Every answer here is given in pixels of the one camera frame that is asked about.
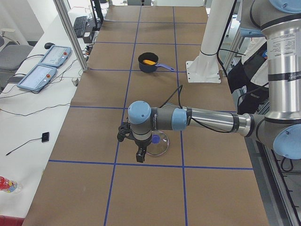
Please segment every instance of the white desk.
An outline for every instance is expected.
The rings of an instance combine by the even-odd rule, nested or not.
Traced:
[[[72,24],[76,17],[84,14],[85,11],[82,8],[72,9],[69,12]],[[44,44],[46,42],[72,47],[59,16],[43,34],[29,56],[45,54],[47,50],[44,49]],[[82,39],[79,39],[79,44],[82,49],[86,46]],[[26,60],[17,73],[28,73],[40,59],[40,57],[34,57]],[[76,59],[76,55],[73,52],[65,64],[59,68],[57,75],[63,72],[74,59]],[[16,97],[0,99],[0,108],[13,113],[27,114],[48,106],[67,104],[76,90],[71,79],[79,77],[80,69],[81,67],[76,61],[72,68],[64,74],[61,82],[48,85],[39,94],[25,93]],[[3,92],[7,92],[12,87],[13,84],[8,84]],[[1,94],[0,97],[22,92],[24,91],[13,87],[11,92]],[[68,109],[69,106],[60,106],[26,117],[0,111],[0,175],[23,185],[19,194],[0,192],[0,215],[21,218],[26,216]],[[9,156],[5,156],[6,153],[26,141],[40,138],[43,132],[50,132],[49,142],[42,143],[41,140],[29,142]]]

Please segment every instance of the black keyboard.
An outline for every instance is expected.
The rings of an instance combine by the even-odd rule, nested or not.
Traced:
[[[84,37],[85,27],[87,23],[87,16],[80,16],[75,19],[73,28],[76,34],[76,37]]]

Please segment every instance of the power adapter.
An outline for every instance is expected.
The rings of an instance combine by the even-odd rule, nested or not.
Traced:
[[[49,141],[49,132],[42,133],[42,143]]]

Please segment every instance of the black mouse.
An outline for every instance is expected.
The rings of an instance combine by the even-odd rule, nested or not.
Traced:
[[[47,42],[45,45],[44,45],[44,48],[45,49],[49,49],[50,47],[52,47],[53,45],[55,45],[54,43],[51,43],[51,42]]]

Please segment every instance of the gray chair seat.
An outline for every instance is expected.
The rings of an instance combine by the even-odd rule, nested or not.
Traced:
[[[9,45],[0,52],[0,71],[15,72],[33,49],[26,45]]]

